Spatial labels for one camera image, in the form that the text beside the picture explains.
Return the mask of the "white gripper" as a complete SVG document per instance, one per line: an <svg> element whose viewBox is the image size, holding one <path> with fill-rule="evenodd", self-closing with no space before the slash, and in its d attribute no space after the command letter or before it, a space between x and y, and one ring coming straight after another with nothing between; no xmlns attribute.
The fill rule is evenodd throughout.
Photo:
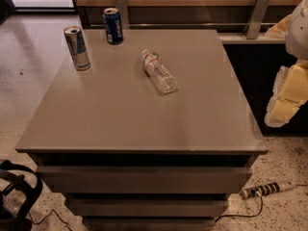
<svg viewBox="0 0 308 231"><path fill-rule="evenodd" d="M291 67L281 66L275 77L264 121L268 127L280 128L308 101L308 61L303 61L308 59L308 0L302 0L291 15L270 27L265 36L285 38L286 51L302 59Z"/></svg>

